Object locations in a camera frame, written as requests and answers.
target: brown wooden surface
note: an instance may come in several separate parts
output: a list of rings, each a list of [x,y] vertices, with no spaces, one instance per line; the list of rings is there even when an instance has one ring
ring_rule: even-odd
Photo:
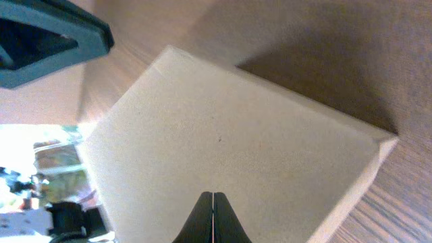
[[[166,45],[266,78],[400,142],[332,242],[432,242],[432,2],[97,0],[116,46],[84,73],[97,121]]]

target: black pointed object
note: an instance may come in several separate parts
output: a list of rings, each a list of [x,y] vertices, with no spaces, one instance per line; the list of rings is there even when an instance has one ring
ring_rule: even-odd
[[[212,197],[211,192],[201,194],[173,243],[251,243],[226,195],[217,192]]]
[[[0,87],[108,54],[108,24],[66,0],[0,0]]]

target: wood grain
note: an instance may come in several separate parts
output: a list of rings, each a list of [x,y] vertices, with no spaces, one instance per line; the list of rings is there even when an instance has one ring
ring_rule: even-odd
[[[237,65],[400,142],[332,242],[432,242],[432,2],[97,0],[116,46],[84,73],[93,122],[166,45]]]

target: beige box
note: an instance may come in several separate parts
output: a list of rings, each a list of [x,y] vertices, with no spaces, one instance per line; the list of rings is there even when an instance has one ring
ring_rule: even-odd
[[[204,191],[227,195],[253,242],[325,242],[396,143],[168,47],[79,151],[121,242],[172,242]]]

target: black object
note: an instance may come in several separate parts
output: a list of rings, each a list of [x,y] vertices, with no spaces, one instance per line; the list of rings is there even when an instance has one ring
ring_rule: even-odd
[[[0,0],[0,87],[108,54],[108,24],[66,0]]]
[[[226,195],[203,192],[174,243],[251,243]]]
[[[53,216],[53,228],[49,235],[50,243],[87,242],[87,239],[108,233],[98,208],[83,211],[81,205],[74,202],[54,203],[47,208]]]

